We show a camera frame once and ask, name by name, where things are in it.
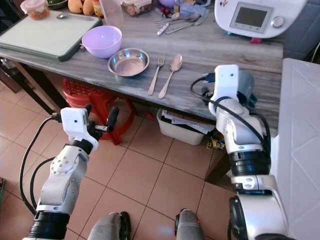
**table leg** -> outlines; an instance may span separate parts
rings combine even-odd
[[[52,114],[54,111],[33,91],[33,89],[25,82],[25,79],[21,77],[15,77],[14,80],[20,87],[29,94],[48,114]]]
[[[230,170],[229,156],[226,148],[224,147],[222,150],[214,149],[212,160],[213,163],[206,172],[205,181],[217,184]]]
[[[25,78],[49,101],[54,107],[55,112],[68,107],[66,100],[61,96],[55,86],[50,82],[46,75],[26,64],[14,62],[14,65],[25,76]]]

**white plastic bin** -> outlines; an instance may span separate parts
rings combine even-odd
[[[160,130],[163,135],[180,140],[190,145],[199,145],[204,138],[204,134],[185,129],[161,120],[162,109],[159,109],[156,118],[158,119]]]

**knob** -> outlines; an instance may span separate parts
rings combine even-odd
[[[285,19],[282,16],[276,16],[272,21],[271,21],[271,26],[274,27],[275,29],[280,28],[283,24],[285,23]]]

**tiled floor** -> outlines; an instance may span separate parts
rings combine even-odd
[[[123,102],[118,123],[128,116]],[[122,136],[120,145],[100,141],[90,155],[87,173],[70,218],[66,240],[87,239],[91,228],[110,212],[127,211],[134,240],[171,240],[174,219],[183,208],[197,212],[208,239],[227,239],[231,191],[205,183],[213,151],[161,134],[156,120],[138,116]],[[0,90],[0,176],[7,179],[0,207],[0,239],[20,240],[28,234],[33,216],[21,200],[18,188],[20,164],[26,147],[47,114],[23,91]],[[43,160],[60,152],[68,141],[62,126],[48,123],[30,153],[23,177],[28,186],[32,172]],[[49,174],[45,164],[35,178],[38,199]]]

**plastic container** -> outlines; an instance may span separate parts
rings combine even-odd
[[[122,8],[131,16],[137,16],[151,10],[152,0],[124,0]]]
[[[92,0],[92,5],[93,5],[95,15],[103,19],[104,14],[103,14],[103,11],[102,11],[102,8],[100,5],[100,1],[99,0]]]
[[[160,131],[163,135],[180,140],[190,145],[199,145],[204,138],[204,134],[185,129],[161,120],[162,109],[159,109],[156,118],[158,119]]]
[[[25,14],[35,20],[43,19],[50,13],[47,0],[25,0],[20,7]]]
[[[120,1],[121,0],[100,0],[100,5],[104,15],[104,20],[102,20],[102,22],[122,29],[124,27],[124,16]]]

